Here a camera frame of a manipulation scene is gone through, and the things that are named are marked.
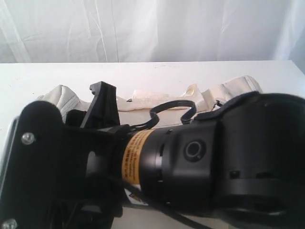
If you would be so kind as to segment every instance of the white fabric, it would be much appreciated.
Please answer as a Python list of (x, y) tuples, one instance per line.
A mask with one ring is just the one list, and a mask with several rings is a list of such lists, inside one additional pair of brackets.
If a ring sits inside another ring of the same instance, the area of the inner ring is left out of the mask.
[(293, 59), (304, 0), (0, 0), (0, 62)]
[[(117, 105), (121, 124), (135, 125), (150, 119), (149, 109), (168, 101), (179, 99), (192, 100), (196, 103), (197, 112), (200, 113), (213, 110), (216, 100), (224, 104), (235, 96), (251, 91), (262, 92), (262, 89), (252, 77), (242, 76), (214, 86), (203, 93), (200, 92), (196, 84), (192, 84), (179, 97), (135, 90), (132, 102), (126, 102), (126, 99), (117, 97)], [(57, 86), (51, 92), (40, 96), (38, 99), (55, 104), (60, 110), (64, 121), (66, 114), (70, 110), (87, 111), (90, 106), (90, 103), (80, 100), (70, 88), (63, 85)], [(159, 113), (160, 121), (156, 127), (179, 125), (181, 123), (180, 117), (186, 112), (186, 109), (188, 108), (178, 107)]]

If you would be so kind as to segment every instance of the white table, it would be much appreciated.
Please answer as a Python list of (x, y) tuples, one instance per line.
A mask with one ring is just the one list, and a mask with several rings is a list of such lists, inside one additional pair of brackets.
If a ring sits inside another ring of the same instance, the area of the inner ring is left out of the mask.
[[(180, 95), (189, 84), (201, 91), (233, 77), (250, 75), (266, 93), (305, 97), (305, 76), (292, 61), (153, 62), (153, 63), (18, 63), (0, 64), (0, 148), (9, 123), (22, 108), (59, 84), (91, 101), (89, 85), (105, 81), (129, 98), (134, 89)], [(186, 228), (158, 212), (127, 211), (113, 228)], [(225, 228), (225, 224), (210, 226)]]

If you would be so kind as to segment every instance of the white backdrop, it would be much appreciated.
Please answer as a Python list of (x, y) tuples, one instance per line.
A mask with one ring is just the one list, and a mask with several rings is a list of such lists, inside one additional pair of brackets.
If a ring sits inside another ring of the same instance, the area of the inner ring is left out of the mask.
[(0, 62), (292, 59), (304, 0), (0, 0)]

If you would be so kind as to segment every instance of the orange label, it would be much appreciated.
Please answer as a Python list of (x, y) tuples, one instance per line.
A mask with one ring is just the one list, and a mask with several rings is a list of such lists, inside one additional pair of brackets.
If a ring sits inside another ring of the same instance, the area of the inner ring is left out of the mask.
[(142, 147), (153, 130), (137, 132), (128, 142), (122, 161), (122, 178), (132, 185), (139, 185), (139, 162)]

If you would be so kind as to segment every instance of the screw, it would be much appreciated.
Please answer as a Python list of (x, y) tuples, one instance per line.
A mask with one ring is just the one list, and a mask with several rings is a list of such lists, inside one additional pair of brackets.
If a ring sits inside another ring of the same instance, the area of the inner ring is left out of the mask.
[(1, 229), (16, 229), (18, 226), (16, 220), (14, 219), (9, 219), (2, 223)]
[(21, 141), (25, 145), (30, 145), (35, 141), (35, 136), (33, 133), (24, 133), (21, 137)]

